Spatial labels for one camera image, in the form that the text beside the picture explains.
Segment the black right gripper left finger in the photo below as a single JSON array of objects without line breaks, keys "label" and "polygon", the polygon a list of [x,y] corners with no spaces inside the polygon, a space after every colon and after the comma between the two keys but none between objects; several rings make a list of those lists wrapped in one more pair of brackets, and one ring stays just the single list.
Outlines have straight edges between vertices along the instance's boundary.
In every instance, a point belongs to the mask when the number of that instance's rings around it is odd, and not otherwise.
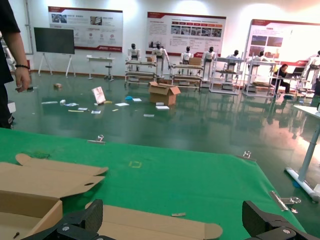
[{"label": "black right gripper left finger", "polygon": [[26,240],[102,240],[103,201],[94,200],[84,210],[65,215],[56,225],[26,237]]}]

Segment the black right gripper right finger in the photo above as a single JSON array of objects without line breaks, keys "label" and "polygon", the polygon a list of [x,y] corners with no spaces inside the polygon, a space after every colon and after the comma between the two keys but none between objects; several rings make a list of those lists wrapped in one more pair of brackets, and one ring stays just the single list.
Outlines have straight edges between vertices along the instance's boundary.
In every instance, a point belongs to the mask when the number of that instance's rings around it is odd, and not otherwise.
[{"label": "black right gripper right finger", "polygon": [[317,240],[298,230],[284,217],[260,210],[252,201],[242,203],[242,225],[250,240]]}]

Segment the bystander hand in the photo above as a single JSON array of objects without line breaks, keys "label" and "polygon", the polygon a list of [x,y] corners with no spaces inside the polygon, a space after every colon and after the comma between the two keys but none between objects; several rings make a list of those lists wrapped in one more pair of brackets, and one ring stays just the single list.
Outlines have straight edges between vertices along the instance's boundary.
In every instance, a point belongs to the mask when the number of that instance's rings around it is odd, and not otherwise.
[{"label": "bystander hand", "polygon": [[30,87],[31,79],[29,69],[24,66],[19,66],[15,70],[16,90],[21,93]]}]

